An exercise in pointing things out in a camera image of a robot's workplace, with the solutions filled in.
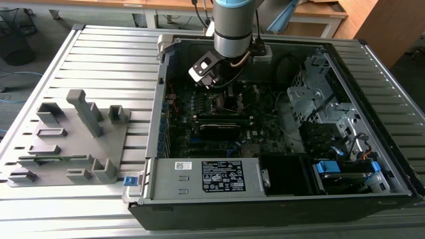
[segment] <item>white label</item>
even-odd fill
[[[139,4],[123,4],[123,6],[141,7],[141,5],[139,5]]]
[[[175,162],[175,170],[191,170],[191,162]]]

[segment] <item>red wire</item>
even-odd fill
[[[177,97],[177,95],[174,94],[173,84],[170,84],[170,89],[171,89],[171,94],[174,95],[174,97]],[[173,107],[174,107],[174,111],[175,111],[175,113],[178,114],[178,109],[177,109],[177,106],[175,106],[175,100],[174,100],[174,97],[173,97]]]

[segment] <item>blue cable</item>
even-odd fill
[[[40,74],[37,72],[32,72],[32,71],[9,72],[9,71],[1,70],[1,69],[0,69],[0,71],[6,72],[6,74],[1,75],[0,78],[4,77],[4,76],[9,76],[12,74],[33,74],[33,75],[37,75],[38,77],[42,77],[42,74]],[[4,103],[24,103],[26,101],[6,101],[6,100],[1,100],[0,99],[0,102],[4,102]]]
[[[4,76],[12,75],[12,74],[33,74],[33,75],[37,75],[38,77],[42,77],[42,74],[40,74],[40,73],[37,73],[37,72],[32,72],[32,71],[17,71],[17,72],[9,72],[9,73],[4,74],[2,76],[0,76],[0,78],[4,77]]]
[[[26,101],[6,101],[6,100],[0,99],[0,102],[4,102],[4,103],[24,103]]]

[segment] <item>metal rail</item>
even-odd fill
[[[98,108],[110,104],[131,110],[119,177],[135,175],[143,167],[146,136],[158,61],[161,34],[199,35],[198,31],[173,31],[105,26],[72,30],[44,77],[24,105],[0,145],[0,228],[4,238],[201,238],[257,237],[314,233],[326,237],[399,237],[423,233],[425,207],[385,211],[355,222],[294,225],[273,228],[237,228],[205,231],[149,232],[126,210],[121,182],[112,185],[9,188],[6,172],[14,168],[20,147],[30,140],[36,126],[34,111],[41,102],[65,101],[69,89],[84,89]],[[329,42],[357,79],[379,118],[418,173],[425,172],[423,114],[387,73],[367,46],[354,40],[267,36],[270,39]]]

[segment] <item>blue latch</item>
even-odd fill
[[[378,172],[378,171],[381,170],[379,164],[378,164],[378,162],[375,162],[375,161],[371,162],[371,167],[373,167],[373,170],[374,170],[375,172]]]
[[[123,186],[137,186],[138,185],[138,177],[123,177]]]
[[[318,173],[339,173],[339,166],[337,161],[319,161],[315,164],[317,172]]]

